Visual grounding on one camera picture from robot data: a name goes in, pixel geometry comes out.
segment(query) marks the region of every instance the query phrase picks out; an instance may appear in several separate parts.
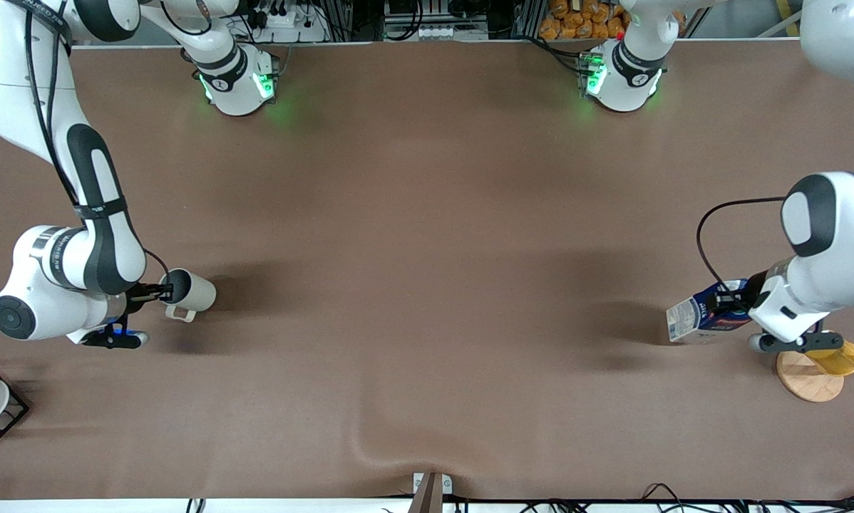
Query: round wooden board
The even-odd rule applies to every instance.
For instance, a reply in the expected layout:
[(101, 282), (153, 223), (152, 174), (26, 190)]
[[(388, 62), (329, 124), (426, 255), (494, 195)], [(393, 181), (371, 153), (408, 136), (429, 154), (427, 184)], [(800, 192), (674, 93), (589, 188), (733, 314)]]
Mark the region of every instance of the round wooden board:
[(776, 356), (776, 374), (788, 392), (811, 403), (832, 400), (845, 384), (845, 378), (821, 373), (810, 358), (795, 351), (785, 351)]

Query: brown tablecloth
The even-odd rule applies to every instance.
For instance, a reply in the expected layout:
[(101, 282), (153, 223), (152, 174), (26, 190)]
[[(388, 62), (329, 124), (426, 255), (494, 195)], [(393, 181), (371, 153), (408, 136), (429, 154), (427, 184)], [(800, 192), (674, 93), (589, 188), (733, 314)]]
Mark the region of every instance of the brown tablecloth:
[[(147, 306), (139, 351), (0, 335), (32, 405), (0, 499), (374, 496), (421, 470), (473, 497), (854, 494), (854, 377), (811, 405), (755, 328), (658, 345), (711, 282), (705, 210), (854, 169), (854, 87), (798, 43), (679, 43), (630, 114), (527, 43), (301, 48), (237, 119), (175, 50), (73, 64), (141, 241), (219, 299), (193, 324)], [(0, 140), (0, 288), (22, 231), (75, 223)], [(778, 205), (704, 243), (729, 278), (790, 253)], [(854, 311), (827, 326), (854, 340)]]

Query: yellow cup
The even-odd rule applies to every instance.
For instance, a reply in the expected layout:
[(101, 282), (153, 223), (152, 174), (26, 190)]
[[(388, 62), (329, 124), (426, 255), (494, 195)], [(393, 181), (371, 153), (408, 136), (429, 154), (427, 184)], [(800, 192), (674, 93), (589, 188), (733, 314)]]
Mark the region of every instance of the yellow cup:
[(854, 344), (845, 341), (840, 348), (822, 348), (808, 351), (804, 355), (817, 364), (824, 374), (848, 376), (854, 374)]

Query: power strip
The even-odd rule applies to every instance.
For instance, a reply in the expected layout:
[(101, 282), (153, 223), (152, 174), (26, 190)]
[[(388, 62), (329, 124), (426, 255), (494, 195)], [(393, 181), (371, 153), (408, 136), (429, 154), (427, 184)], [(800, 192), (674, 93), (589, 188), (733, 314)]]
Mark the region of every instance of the power strip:
[(280, 16), (279, 14), (268, 14), (268, 23), (266, 26), (270, 29), (292, 29), (296, 22), (297, 11), (290, 9), (284, 16)]

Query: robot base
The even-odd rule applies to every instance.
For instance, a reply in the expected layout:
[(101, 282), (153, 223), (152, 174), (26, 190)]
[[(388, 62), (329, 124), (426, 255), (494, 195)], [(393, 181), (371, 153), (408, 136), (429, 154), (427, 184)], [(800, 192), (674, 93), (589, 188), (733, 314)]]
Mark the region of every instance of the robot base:
[(630, 113), (630, 111), (641, 108), (646, 100), (649, 100), (658, 87), (658, 80), (662, 77), (662, 71), (655, 74), (653, 78), (646, 75), (638, 75), (643, 82), (642, 87), (632, 87), (627, 79), (615, 71), (612, 60), (615, 46), (618, 41), (609, 40), (601, 46), (596, 46), (589, 51), (587, 56), (580, 59), (580, 69), (591, 72), (588, 76), (580, 75), (580, 91), (583, 96), (595, 98), (600, 104), (618, 113)]
[(273, 103), (281, 74), (276, 56), (251, 45), (240, 45), (240, 48), (247, 55), (247, 70), (229, 90), (222, 90), (227, 84), (208, 83), (199, 75), (209, 103), (228, 116), (245, 116), (265, 103)]

